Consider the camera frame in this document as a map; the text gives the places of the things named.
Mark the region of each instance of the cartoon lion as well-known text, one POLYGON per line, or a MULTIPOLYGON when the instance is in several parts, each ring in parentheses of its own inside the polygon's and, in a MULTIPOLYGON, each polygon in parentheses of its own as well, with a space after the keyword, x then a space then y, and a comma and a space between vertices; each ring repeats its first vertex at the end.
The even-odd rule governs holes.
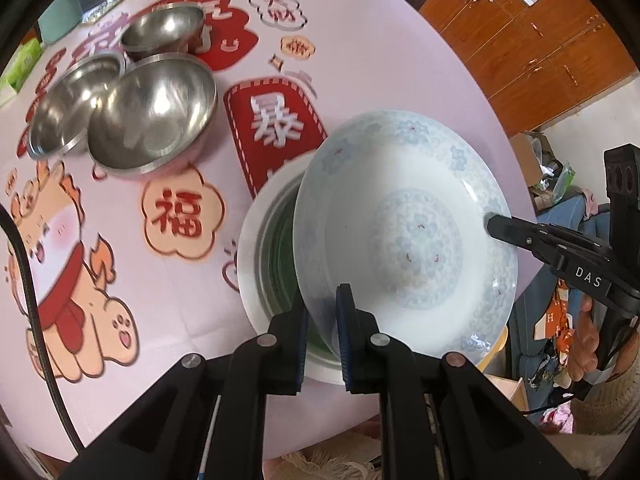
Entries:
MULTIPOLYGON (((131 312, 118 298, 107 295, 113 283, 113 252, 98 234, 84 260, 80 190, 62 161, 49 171, 36 164, 36 179, 15 193, 11 214, 30 260, 38 313, 49 359, 56 377, 72 383, 82 375, 96 378, 104 361, 132 364, 138 356, 138 332, 131 312)), ((17 260, 9 246, 12 294, 26 315, 26 302, 17 260)), ((26 331, 33 367, 44 378, 31 328, 26 331)))

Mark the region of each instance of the human hand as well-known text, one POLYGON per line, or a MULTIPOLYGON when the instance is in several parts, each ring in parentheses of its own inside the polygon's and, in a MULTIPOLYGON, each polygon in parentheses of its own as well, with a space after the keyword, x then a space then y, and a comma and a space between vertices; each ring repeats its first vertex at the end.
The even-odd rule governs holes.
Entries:
MULTIPOLYGON (((593 372, 598 365, 595 351, 600 342, 600 334, 591 320, 592 307, 593 300, 585 294, 580 304, 578 324, 567 363, 569 377, 574 381, 580 381, 586 373, 593 372)), ((638 349, 640 349, 640 335, 637 330, 634 330, 629 341, 620 349, 618 360, 611 374, 612 378, 623 374, 630 368, 636 360, 638 349)))

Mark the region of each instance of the plate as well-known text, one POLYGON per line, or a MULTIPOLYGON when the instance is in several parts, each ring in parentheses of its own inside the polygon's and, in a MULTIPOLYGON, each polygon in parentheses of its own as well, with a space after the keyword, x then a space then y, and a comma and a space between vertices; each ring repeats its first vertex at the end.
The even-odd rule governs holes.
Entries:
POLYGON ((302 179, 293 253, 302 297, 339 355, 335 289, 414 351, 478 364, 513 304, 516 249, 486 220, 510 216, 489 168, 460 136, 421 115, 359 115, 320 146, 302 179))
MULTIPOLYGON (((298 288, 293 263, 293 211, 302 176, 314 152, 289 161, 267 181, 244 218, 238 240, 238 285, 254 330, 265 333, 271 318, 290 310, 298 288)), ((305 375, 344 384, 338 359, 309 323, 305 375)))

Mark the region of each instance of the cartoon tail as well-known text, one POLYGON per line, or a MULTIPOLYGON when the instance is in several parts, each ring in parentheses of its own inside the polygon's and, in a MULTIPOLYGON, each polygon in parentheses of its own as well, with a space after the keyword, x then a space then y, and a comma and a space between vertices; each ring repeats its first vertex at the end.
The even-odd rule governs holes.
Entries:
POLYGON ((89 264, 94 275, 95 286, 104 291, 107 284, 113 283, 116 279, 116 271, 111 246, 99 234, 95 248, 91 249, 89 264))

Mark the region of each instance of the bowl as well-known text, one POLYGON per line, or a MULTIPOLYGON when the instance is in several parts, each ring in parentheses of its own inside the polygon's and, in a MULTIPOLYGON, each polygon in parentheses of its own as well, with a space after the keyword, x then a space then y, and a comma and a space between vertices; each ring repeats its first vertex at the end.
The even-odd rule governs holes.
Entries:
MULTIPOLYGON (((238 240, 238 286, 247 317, 258 334, 271 318, 290 310, 298 291, 293 263, 293 211, 302 176, 314 152, 287 162, 271 176, 251 204, 238 240)), ((344 384, 342 365, 309 323, 305 375, 344 384)))
POLYGON ((516 248, 491 238, 510 216, 482 158, 455 132, 382 110, 339 126, 298 191, 293 255, 300 292, 339 355, 335 291, 415 352, 479 364, 500 337, 516 290, 516 248))
POLYGON ((89 153, 107 173, 134 178, 183 170, 212 128, 213 72, 188 54, 158 54, 134 64, 96 104, 89 153))
POLYGON ((126 28, 120 38, 133 61, 165 52, 195 53, 205 12, 199 4, 178 2, 156 7, 126 28))
POLYGON ((119 52, 101 52, 71 66, 38 105, 27 152, 34 160, 86 147, 86 129, 98 97, 125 71, 119 52))

